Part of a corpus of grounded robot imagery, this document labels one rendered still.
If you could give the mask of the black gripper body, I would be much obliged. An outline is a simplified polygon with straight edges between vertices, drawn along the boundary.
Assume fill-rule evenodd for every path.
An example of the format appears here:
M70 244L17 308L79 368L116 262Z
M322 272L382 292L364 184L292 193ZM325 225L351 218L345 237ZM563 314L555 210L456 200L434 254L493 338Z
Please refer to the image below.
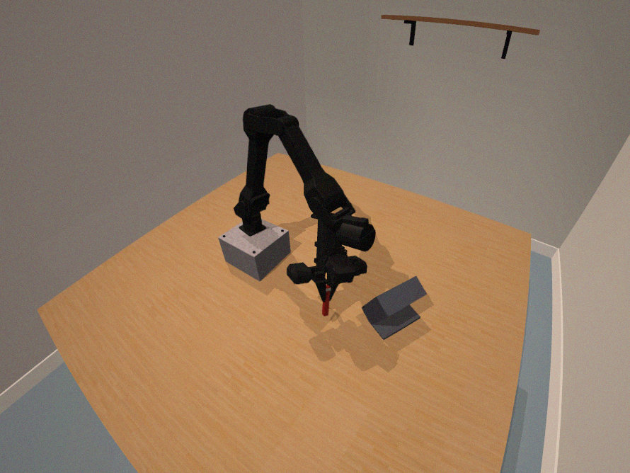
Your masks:
M315 241L316 258L314 262L316 266L307 267L304 263L293 263L287 267L287 276L294 284L309 283L312 278L315 281L325 280L326 273L322 271L323 260L327 251L333 251L333 255L340 254L341 250L345 249L342 244L326 244L320 241ZM367 272L367 264L362 261L362 273Z

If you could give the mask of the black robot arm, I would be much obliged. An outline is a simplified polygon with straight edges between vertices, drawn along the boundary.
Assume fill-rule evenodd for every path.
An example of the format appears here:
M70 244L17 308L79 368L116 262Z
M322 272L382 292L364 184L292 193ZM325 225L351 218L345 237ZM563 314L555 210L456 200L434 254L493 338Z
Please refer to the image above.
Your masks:
M318 220L317 240L326 244L342 244L361 251L369 251L376 232L369 220L352 216L356 212L338 182L321 167L295 116L278 110L271 104L244 111L244 132L248 136L246 185L234 207L242 218L239 226L248 236L264 229L260 211L270 203L270 194L263 187L268 154L268 143L276 135L293 161L304 183L304 197L311 218ZM331 213L342 207L337 213ZM348 258L348 251L333 255L327 251L322 271L328 272L335 284L351 283L362 272L360 258Z

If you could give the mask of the dark grey sloped panel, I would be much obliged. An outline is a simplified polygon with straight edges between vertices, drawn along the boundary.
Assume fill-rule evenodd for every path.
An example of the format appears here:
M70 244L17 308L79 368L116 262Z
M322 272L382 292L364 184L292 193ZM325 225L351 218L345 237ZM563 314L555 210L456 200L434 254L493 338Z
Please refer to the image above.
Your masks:
M376 296L361 308L368 322L383 340L420 319L410 304L426 295L424 287L415 276Z

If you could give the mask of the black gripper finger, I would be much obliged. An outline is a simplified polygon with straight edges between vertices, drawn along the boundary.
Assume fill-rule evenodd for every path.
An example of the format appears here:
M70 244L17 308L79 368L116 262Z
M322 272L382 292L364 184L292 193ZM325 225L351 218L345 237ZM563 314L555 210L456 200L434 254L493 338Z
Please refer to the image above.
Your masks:
M326 283L328 283L327 279L315 281L312 278L312 281L316 284L322 301L325 302L326 301Z
M331 287L331 290L330 290L330 298L329 298L329 301L331 301L331 300L332 300L332 297L333 297L333 295L334 295L334 293L335 293L335 291L336 291L336 289L337 289L337 287L338 287L338 285L339 285L339 284L335 284L335 283L333 283L333 282L331 281L331 277L330 277L330 275L329 275L328 273L327 273L327 281L328 281L327 285L329 285L329 286Z

